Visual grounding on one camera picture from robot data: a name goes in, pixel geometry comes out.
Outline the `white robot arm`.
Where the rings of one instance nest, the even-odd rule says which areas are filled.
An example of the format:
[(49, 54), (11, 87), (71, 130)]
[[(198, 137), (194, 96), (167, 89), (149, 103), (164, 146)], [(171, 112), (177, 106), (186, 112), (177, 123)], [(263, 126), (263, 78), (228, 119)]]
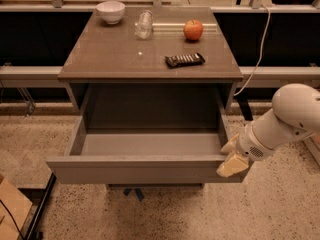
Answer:
[(222, 148), (226, 159), (217, 174), (228, 178), (262, 161), (284, 144), (320, 133), (320, 92), (304, 84), (288, 84), (272, 98), (272, 108), (248, 123)]

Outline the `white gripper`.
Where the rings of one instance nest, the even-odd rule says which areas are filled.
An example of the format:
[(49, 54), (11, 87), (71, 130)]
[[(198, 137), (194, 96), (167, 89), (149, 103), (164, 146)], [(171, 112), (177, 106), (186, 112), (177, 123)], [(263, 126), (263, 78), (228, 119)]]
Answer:
[(270, 123), (256, 120), (247, 124), (240, 131), (239, 135), (234, 135), (221, 148), (222, 153), (230, 154), (218, 167), (217, 174), (228, 178), (246, 170), (249, 167), (249, 159), (252, 161), (262, 161), (273, 155), (275, 150), (271, 149), (271, 131), (272, 127)]

